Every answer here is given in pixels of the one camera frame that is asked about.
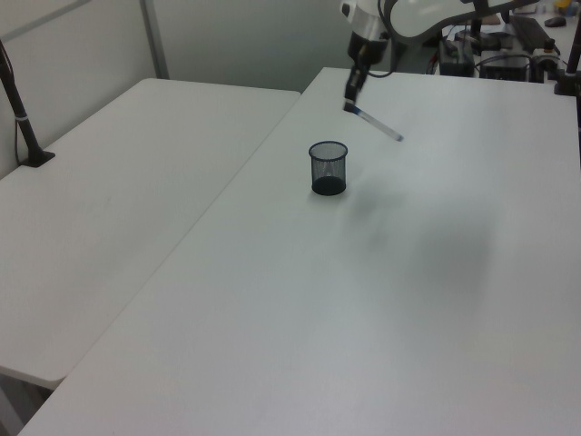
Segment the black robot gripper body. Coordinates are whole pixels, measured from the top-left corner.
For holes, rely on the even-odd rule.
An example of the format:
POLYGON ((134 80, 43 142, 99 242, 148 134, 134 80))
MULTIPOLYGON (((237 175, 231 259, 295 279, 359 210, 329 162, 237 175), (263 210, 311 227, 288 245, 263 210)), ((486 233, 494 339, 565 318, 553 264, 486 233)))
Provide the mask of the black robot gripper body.
POLYGON ((370 69, 379 64, 387 50, 386 39, 369 40, 355 32, 350 35, 348 56, 359 68, 370 69))

